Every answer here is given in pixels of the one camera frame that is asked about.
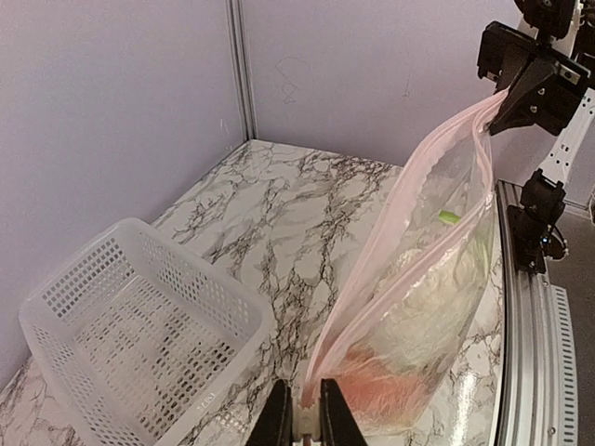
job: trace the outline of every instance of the basket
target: basket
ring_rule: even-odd
[[[272,323],[264,297],[134,218],[20,308],[33,356],[86,446],[177,444]]]

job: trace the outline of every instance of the floor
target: floor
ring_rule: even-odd
[[[560,222],[570,256],[549,263],[552,284],[566,288],[575,333],[578,445],[595,444],[595,226],[566,212]]]

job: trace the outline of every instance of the marble surface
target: marble surface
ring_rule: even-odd
[[[242,445],[272,384],[297,384],[338,290],[400,169],[328,152],[251,141],[213,169],[154,226],[272,303],[276,327],[251,366],[180,445]],[[500,378],[502,263],[465,345],[427,411],[371,445],[491,444]],[[0,446],[82,441],[34,360],[0,394]]]

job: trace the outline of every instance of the white wall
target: white wall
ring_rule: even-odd
[[[244,11],[260,138],[401,165],[493,92],[477,77],[482,31],[520,18],[513,0],[250,0]],[[553,141],[538,128],[499,136],[496,174],[524,182]]]
[[[118,219],[159,216],[240,123],[225,2],[0,2],[0,388],[27,294]]]

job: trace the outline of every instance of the pink object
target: pink object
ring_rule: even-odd
[[[487,284],[494,214],[485,128],[506,95],[440,125],[411,156],[314,348],[303,406],[333,377],[364,434],[397,432],[426,408]],[[461,218],[447,225],[441,211]]]

